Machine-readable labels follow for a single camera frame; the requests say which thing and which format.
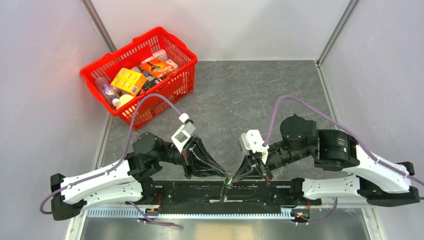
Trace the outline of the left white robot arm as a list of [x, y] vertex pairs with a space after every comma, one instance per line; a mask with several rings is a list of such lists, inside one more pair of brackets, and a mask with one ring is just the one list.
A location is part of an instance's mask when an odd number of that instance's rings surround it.
[[82, 211], [116, 202], [157, 204], [159, 192], [152, 176], [162, 170], [161, 162], [181, 166], [187, 179], [230, 173], [206, 151], [197, 136], [179, 146], [146, 132], [132, 144], [133, 151], [105, 167], [74, 177], [60, 173], [50, 177], [51, 214], [55, 221], [71, 219]]

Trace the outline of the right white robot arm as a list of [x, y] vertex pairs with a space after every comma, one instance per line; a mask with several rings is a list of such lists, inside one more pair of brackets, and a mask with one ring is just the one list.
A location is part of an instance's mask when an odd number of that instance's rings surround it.
[[334, 129], [318, 129], [313, 120], [292, 115], [279, 126], [282, 140], [263, 146], [257, 129], [240, 136], [245, 152], [242, 164], [232, 177], [236, 183], [245, 179], [273, 179], [273, 170], [312, 157], [316, 168], [347, 172], [332, 179], [297, 177], [290, 181], [289, 200], [300, 205], [322, 198], [362, 198], [370, 205], [398, 207], [420, 201], [419, 191], [411, 185], [408, 174], [414, 173], [410, 162], [390, 163], [379, 156], [370, 157], [350, 134]]

